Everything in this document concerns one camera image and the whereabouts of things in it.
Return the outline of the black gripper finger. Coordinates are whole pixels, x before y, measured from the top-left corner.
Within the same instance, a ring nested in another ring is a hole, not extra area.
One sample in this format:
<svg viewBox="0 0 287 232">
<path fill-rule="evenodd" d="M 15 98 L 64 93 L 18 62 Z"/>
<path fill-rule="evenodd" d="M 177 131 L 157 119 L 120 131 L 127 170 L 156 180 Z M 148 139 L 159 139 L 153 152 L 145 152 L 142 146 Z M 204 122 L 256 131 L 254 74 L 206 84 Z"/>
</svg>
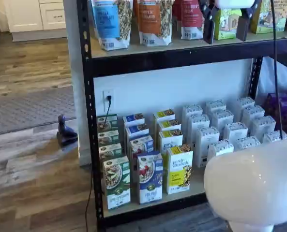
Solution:
<svg viewBox="0 0 287 232">
<path fill-rule="evenodd" d="M 200 10 L 204 17 L 203 39 L 209 44 L 213 43 L 215 16 L 219 11 L 214 0 L 199 0 Z"/>
<path fill-rule="evenodd" d="M 241 8 L 241 16 L 238 20 L 238 26 L 236 31 L 236 38 L 241 41 L 245 41 L 249 30 L 250 21 L 257 9 L 257 1 L 251 1 L 252 5 L 247 8 Z"/>
</svg>

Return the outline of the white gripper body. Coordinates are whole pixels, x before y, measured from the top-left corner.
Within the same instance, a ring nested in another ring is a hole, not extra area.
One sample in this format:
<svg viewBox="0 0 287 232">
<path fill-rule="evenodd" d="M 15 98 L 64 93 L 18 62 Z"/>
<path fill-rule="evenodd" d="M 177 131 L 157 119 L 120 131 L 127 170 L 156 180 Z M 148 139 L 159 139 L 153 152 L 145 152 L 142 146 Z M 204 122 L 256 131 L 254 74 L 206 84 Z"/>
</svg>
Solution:
<svg viewBox="0 0 287 232">
<path fill-rule="evenodd" d="M 250 8 L 254 0 L 215 0 L 218 8 Z"/>
</svg>

